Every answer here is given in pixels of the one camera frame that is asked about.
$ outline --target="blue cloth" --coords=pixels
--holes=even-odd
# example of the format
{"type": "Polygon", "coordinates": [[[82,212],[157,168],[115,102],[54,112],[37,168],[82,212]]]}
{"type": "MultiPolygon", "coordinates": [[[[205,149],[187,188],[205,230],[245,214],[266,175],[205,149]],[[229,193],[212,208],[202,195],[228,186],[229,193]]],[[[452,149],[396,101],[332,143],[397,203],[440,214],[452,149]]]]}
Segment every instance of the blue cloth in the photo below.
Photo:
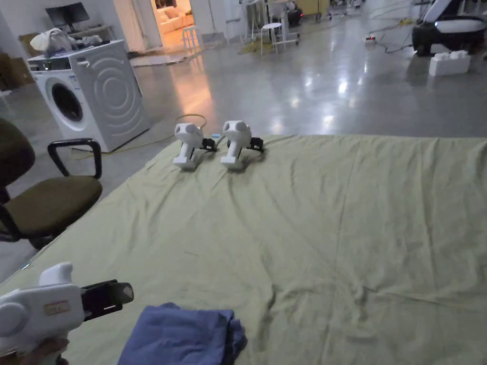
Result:
{"type": "Polygon", "coordinates": [[[118,365],[232,364],[247,343],[232,310],[145,307],[118,365]]]}

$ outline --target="chair backrest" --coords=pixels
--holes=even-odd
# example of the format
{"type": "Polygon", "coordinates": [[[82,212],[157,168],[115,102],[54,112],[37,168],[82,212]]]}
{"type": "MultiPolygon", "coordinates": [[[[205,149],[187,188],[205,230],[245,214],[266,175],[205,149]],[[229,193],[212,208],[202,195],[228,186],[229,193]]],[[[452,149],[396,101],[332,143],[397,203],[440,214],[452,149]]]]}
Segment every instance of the chair backrest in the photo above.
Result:
{"type": "Polygon", "coordinates": [[[0,118],[0,187],[5,187],[34,165],[36,155],[27,138],[0,118]]]}

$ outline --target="chair armrest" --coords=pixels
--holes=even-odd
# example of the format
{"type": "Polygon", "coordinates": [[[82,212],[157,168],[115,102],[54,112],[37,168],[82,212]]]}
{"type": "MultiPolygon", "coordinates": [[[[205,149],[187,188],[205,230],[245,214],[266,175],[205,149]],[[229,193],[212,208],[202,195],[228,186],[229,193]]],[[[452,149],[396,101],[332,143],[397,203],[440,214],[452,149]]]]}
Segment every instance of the chair armrest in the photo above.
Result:
{"type": "Polygon", "coordinates": [[[21,238],[19,228],[15,224],[9,211],[0,204],[0,221],[3,223],[10,236],[0,232],[0,239],[7,242],[17,242],[21,238]]]}
{"type": "Polygon", "coordinates": [[[61,171],[64,176],[69,176],[69,172],[66,166],[62,163],[59,155],[57,153],[58,147],[68,147],[68,146],[90,146],[93,149],[94,165],[95,165],[95,179],[101,177],[101,147],[97,141],[92,138],[75,138],[63,141],[52,142],[47,146],[47,152],[51,159],[56,164],[57,168],[61,171]]]}

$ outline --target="washing machine door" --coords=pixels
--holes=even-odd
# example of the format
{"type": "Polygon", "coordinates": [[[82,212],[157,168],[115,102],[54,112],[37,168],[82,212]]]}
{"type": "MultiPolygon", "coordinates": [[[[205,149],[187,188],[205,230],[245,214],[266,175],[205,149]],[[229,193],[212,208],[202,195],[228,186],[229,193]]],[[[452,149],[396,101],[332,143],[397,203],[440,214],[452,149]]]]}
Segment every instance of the washing machine door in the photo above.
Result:
{"type": "Polygon", "coordinates": [[[44,90],[41,90],[66,138],[70,138],[69,131],[84,130],[87,119],[85,99],[80,89],[70,83],[70,76],[72,74],[67,73],[51,76],[46,80],[44,90]]]}
{"type": "Polygon", "coordinates": [[[59,112],[71,122],[83,119],[83,108],[76,95],[64,84],[59,82],[51,86],[51,97],[59,112]]]}

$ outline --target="green bed sheet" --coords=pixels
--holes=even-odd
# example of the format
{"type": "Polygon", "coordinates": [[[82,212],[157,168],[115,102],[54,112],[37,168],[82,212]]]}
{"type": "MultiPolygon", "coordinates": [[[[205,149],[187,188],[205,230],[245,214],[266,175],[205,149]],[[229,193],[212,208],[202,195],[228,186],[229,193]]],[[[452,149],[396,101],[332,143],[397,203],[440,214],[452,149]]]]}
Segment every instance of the green bed sheet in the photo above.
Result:
{"type": "Polygon", "coordinates": [[[4,294],[60,262],[135,301],[70,332],[72,364],[115,364],[142,309],[233,309],[237,364],[487,362],[487,142],[268,136],[245,172],[173,143],[101,201],[4,294]]]}

